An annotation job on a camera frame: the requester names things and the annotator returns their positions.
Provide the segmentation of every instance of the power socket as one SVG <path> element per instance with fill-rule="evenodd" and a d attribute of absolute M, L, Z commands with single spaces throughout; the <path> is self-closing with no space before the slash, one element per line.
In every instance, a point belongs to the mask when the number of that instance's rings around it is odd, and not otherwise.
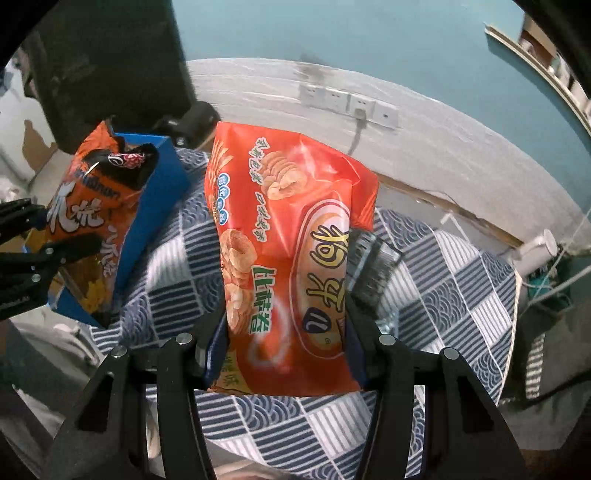
<path fill-rule="evenodd" d="M 371 121 L 388 128 L 398 128 L 398 109 L 394 105 L 377 100 Z"/>
<path fill-rule="evenodd" d="M 375 100 L 358 95 L 357 93 L 351 93 L 351 100 L 349 101 L 349 108 L 347 112 L 349 115 L 363 119 L 365 113 L 365 119 L 371 120 L 374 114 Z"/>
<path fill-rule="evenodd" d="M 300 102 L 302 105 L 324 108 L 326 90 L 320 85 L 300 83 Z"/>
<path fill-rule="evenodd" d="M 324 108 L 337 113 L 347 113 L 349 95 L 349 92 L 327 88 L 324 94 Z"/>

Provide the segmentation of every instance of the orange snack bag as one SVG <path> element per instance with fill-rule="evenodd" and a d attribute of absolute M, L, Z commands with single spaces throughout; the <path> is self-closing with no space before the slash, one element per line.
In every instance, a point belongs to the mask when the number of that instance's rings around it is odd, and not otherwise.
<path fill-rule="evenodd" d="M 221 391 L 359 389 L 343 354 L 350 228 L 373 230 L 378 179 L 304 135 L 221 122 L 205 194 L 220 238 L 230 346 Z"/>
<path fill-rule="evenodd" d="M 72 158 L 48 206 L 47 227 L 31 231 L 27 239 L 27 247 L 38 251 L 45 242 L 83 233 L 101 237 L 100 253 L 62 267 L 60 274 L 82 308 L 105 327 L 111 319 L 121 247 L 157 161 L 153 145 L 126 146 L 101 122 Z"/>

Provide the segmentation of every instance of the blue cardboard box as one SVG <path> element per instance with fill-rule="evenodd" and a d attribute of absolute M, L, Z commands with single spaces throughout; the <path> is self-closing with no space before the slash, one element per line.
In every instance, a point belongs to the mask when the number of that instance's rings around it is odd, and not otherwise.
<path fill-rule="evenodd" d="M 169 137 L 137 134 L 117 135 L 122 136 L 126 143 L 134 145 L 151 143 L 158 150 L 159 157 L 157 166 L 144 187 L 135 220 L 121 249 L 115 277 L 115 292 L 125 288 L 129 274 L 144 248 L 190 186 L 189 178 Z M 100 326 L 90 314 L 84 311 L 67 288 L 62 291 L 57 304 L 52 308 L 66 317 L 88 325 Z"/>

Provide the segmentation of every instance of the patterned blanket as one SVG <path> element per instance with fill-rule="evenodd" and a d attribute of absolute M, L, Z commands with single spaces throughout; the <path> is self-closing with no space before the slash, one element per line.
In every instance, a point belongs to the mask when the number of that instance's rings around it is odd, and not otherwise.
<path fill-rule="evenodd" d="M 219 243 L 206 208 L 207 158 L 179 149 L 193 188 L 135 266 L 116 322 L 92 329 L 102 352 L 118 343 L 161 345 L 191 329 L 223 294 Z M 403 252 L 380 305 L 400 311 L 399 338 L 412 348 L 458 349 L 488 393 L 499 401 L 514 341 L 521 279 L 504 260 L 447 232 L 377 208 L 375 232 Z M 310 479 L 352 479 L 376 395 L 234 397 L 196 391 L 203 433 L 219 446 Z M 155 400 L 155 387 L 148 398 Z M 424 389 L 415 388 L 407 476 L 420 471 Z"/>

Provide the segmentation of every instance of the white wall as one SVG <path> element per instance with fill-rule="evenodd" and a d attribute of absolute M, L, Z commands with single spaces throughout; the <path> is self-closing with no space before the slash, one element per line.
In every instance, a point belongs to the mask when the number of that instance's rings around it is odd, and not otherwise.
<path fill-rule="evenodd" d="M 6 71 L 11 78 L 8 90 L 4 91 L 4 94 L 0 93 L 0 154 L 19 180 L 28 184 L 35 172 L 22 154 L 25 120 L 33 123 L 33 128 L 41 135 L 46 145 L 51 145 L 55 139 L 39 102 L 25 97 L 20 70 L 10 62 Z M 0 166 L 0 174 L 3 170 L 6 171 L 6 166 Z"/>
<path fill-rule="evenodd" d="M 222 119 L 301 132 L 343 152 L 355 136 L 355 120 L 303 106 L 300 82 L 396 105 L 400 128 L 369 124 L 353 156 L 421 190 L 445 192 L 439 195 L 524 241 L 544 228 L 557 240 L 568 238 L 581 220 L 571 196 L 529 155 L 473 118 L 395 83 L 287 60 L 204 59 L 187 65 L 198 98 L 213 104 Z M 591 243 L 588 220 L 575 243 Z"/>

